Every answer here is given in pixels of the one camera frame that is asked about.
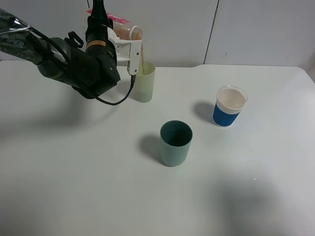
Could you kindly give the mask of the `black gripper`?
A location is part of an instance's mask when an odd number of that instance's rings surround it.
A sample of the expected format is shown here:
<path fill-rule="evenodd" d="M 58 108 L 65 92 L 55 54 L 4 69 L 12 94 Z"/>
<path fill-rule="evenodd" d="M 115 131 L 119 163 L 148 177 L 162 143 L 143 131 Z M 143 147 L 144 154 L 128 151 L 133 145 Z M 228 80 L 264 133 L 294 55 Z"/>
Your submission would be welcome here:
<path fill-rule="evenodd" d="M 114 45 L 108 40 L 108 28 L 112 29 L 113 25 L 108 19 L 104 0 L 93 0 L 92 13 L 87 23 L 85 52 L 99 50 L 101 53 L 114 53 Z"/>

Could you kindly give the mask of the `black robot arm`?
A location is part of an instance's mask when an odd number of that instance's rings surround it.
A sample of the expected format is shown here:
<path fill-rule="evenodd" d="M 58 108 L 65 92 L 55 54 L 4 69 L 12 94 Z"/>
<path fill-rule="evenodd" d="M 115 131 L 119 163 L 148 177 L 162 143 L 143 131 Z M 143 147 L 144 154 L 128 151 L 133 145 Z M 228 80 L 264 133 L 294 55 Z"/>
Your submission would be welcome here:
<path fill-rule="evenodd" d="M 87 99 L 96 99 L 120 81 L 117 54 L 108 39 L 113 28 L 104 3 L 93 1 L 83 41 L 75 32 L 48 38 L 13 14 L 0 11 L 0 50 L 35 64 L 46 78 L 72 86 Z"/>

